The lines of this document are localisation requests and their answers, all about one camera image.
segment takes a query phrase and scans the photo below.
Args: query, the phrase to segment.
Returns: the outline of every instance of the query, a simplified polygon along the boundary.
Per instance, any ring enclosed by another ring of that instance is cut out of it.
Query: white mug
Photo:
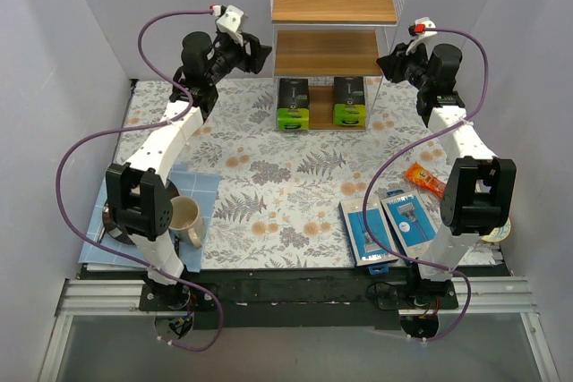
[[[173,216],[169,230],[179,239],[190,243],[195,248],[203,246],[203,239],[207,234],[207,227],[203,223],[199,204],[191,197],[178,196],[171,199]]]

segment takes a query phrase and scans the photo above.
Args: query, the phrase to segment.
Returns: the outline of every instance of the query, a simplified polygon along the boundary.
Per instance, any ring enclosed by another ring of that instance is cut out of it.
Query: cardboard box
[[[278,80],[279,130],[308,130],[309,106],[308,80],[292,78]]]
[[[364,127],[366,125],[364,79],[360,76],[335,77],[334,95],[333,123],[347,127]]]

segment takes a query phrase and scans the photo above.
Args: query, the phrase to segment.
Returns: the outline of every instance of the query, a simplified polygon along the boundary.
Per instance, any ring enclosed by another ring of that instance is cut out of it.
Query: table surface
[[[176,163],[191,172],[222,176],[204,269],[353,267],[338,203],[362,197],[384,160],[429,132],[415,113],[415,89],[365,79],[370,119],[367,131],[278,132],[273,79],[222,80],[219,100],[207,122],[189,139]],[[152,123],[163,114],[171,87],[140,81],[125,122]],[[116,160],[123,163],[150,132],[122,135]],[[404,172],[414,162],[446,181],[450,167],[438,141],[423,144],[389,167],[374,187],[412,190]],[[420,191],[436,224],[439,200]],[[495,264],[492,247],[481,243],[463,265]]]

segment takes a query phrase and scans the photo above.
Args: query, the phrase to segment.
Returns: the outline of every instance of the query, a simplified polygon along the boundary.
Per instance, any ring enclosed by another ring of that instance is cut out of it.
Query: blue grid mat
[[[209,225],[221,177],[218,174],[191,174],[187,172],[186,165],[177,165],[173,167],[169,179],[175,184],[182,196],[193,197],[197,203],[199,203],[201,213],[203,214],[203,221],[207,226],[207,236],[204,241],[206,242],[209,238]],[[88,227],[87,236],[93,241],[97,241],[103,233],[101,211],[103,210],[106,198],[106,182],[104,181],[99,188],[98,199],[96,200],[96,206],[91,214],[90,226]],[[113,250],[119,250],[139,259],[143,259],[143,256],[135,245],[125,245],[107,234],[103,235],[100,243]],[[188,243],[180,243],[179,258],[187,266],[187,270],[190,272],[199,272],[201,270],[201,258],[204,248],[204,245],[202,248],[197,249]],[[100,250],[89,243],[83,244],[80,263],[99,263],[124,267],[141,266],[129,259],[124,259],[123,257],[118,257]]]

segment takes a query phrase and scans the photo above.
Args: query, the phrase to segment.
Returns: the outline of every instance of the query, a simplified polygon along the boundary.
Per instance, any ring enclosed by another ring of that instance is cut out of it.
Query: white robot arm
[[[212,5],[211,10],[218,17],[217,37],[211,41],[207,33],[200,31],[187,35],[181,54],[183,65],[174,77],[192,94],[193,107],[170,123],[169,119],[189,104],[186,95],[174,87],[161,118],[169,124],[155,130],[123,165],[112,164],[106,172],[107,204],[113,222],[127,233],[151,267],[174,277],[181,277],[185,268],[168,231],[172,216],[166,189],[169,171],[212,111],[218,98],[217,82],[236,67],[259,73],[271,50],[243,32],[243,11],[231,5]],[[181,303],[184,294],[175,291],[181,289],[180,284],[154,269],[148,271],[148,276],[159,294],[167,296],[166,303]]]
[[[466,118],[465,105],[454,90],[462,61],[459,48],[439,44],[428,58],[423,42],[437,34],[436,26],[422,18],[412,26],[414,37],[398,44],[390,55],[377,63],[391,82],[410,82],[419,92],[416,110],[432,132],[443,131]],[[494,227],[505,225],[509,215],[516,167],[512,160],[500,159],[479,138],[471,123],[442,134],[440,143],[448,162],[453,164],[440,202],[442,223],[420,260],[455,269],[468,247]],[[439,268],[418,265],[422,282],[446,284],[452,274]]]
[[[466,110],[459,106],[444,106],[434,108],[430,114],[428,128],[432,132],[442,131],[451,125],[466,118]],[[466,123],[453,132],[439,137],[441,146],[446,151],[449,164],[458,158],[471,157],[474,160],[492,161],[495,154],[488,149],[474,130],[471,123]],[[438,232],[430,247],[420,257],[423,261],[442,264],[446,267],[456,268],[467,253],[470,246],[480,241],[481,235],[475,233],[461,233],[454,236],[452,230],[440,223]],[[435,267],[421,265],[420,277],[433,282],[443,282],[451,279],[451,273]]]

